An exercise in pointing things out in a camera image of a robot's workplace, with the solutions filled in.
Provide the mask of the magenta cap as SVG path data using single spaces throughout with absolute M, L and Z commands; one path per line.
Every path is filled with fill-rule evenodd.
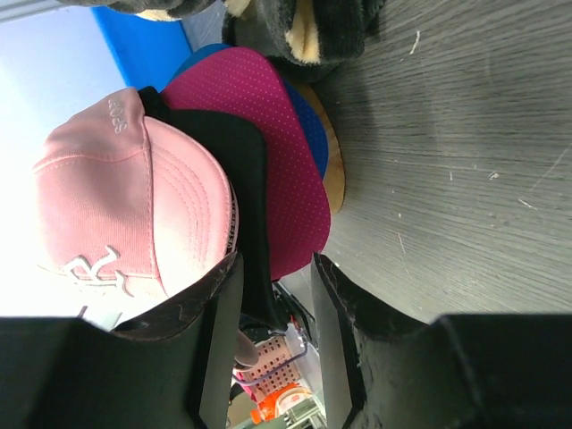
M 271 277 L 307 265 L 329 237 L 331 210 L 288 87 L 272 64 L 249 48 L 204 46 L 162 96 L 172 108 L 223 112 L 257 126 L 267 150 Z

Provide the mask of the pink cap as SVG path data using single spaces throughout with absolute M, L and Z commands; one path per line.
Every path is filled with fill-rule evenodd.
M 125 88 L 46 139 L 33 170 L 38 267 L 102 297 L 159 302 L 236 246 L 238 207 L 201 143 Z

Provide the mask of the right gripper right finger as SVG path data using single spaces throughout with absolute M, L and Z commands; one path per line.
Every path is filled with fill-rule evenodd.
M 420 322 L 311 265 L 331 428 L 568 428 L 568 314 L 453 314 Z

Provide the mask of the black cap white logo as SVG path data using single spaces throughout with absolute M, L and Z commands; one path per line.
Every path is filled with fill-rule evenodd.
M 139 91 L 145 113 L 183 131 L 224 169 L 238 198 L 238 251 L 244 259 L 241 327 L 255 324 L 284 332 L 288 314 L 273 293 L 267 232 L 266 143 L 251 122 L 223 112 L 171 108 L 152 87 Z

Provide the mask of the blue plastic bin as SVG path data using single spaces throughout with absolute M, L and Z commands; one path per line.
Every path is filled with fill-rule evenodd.
M 94 7 L 91 12 L 129 87 L 163 89 L 192 55 L 177 21 L 146 21 L 105 7 Z

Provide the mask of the blue cap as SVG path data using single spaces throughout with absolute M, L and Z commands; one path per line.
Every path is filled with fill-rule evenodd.
M 180 76 L 187 69 L 201 62 L 208 56 L 230 47 L 231 45 L 228 44 L 215 43 L 199 48 L 199 50 L 194 52 L 191 57 L 181 64 L 173 77 L 176 78 Z M 329 148 L 325 128 L 315 112 L 315 109 L 310 106 L 308 101 L 300 94 L 300 92 L 287 80 L 282 80 L 282 82 L 287 90 L 295 113 L 298 116 L 299 123 L 306 137 L 316 168 L 320 177 L 323 179 L 329 159 Z

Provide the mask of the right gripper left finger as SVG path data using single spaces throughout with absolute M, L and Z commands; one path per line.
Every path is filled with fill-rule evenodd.
M 1 322 L 4 428 L 222 428 L 243 259 L 110 332 L 79 318 Z

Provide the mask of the wooden hat stand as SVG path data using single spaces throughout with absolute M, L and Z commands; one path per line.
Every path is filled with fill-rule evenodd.
M 333 215 L 340 212 L 345 197 L 345 169 L 342 160 L 340 143 L 336 136 L 332 122 L 325 111 L 319 97 L 309 84 L 295 83 L 294 87 L 301 96 L 314 109 L 321 124 L 324 126 L 328 142 L 328 165 L 323 178 L 323 185 L 328 197 L 331 213 Z

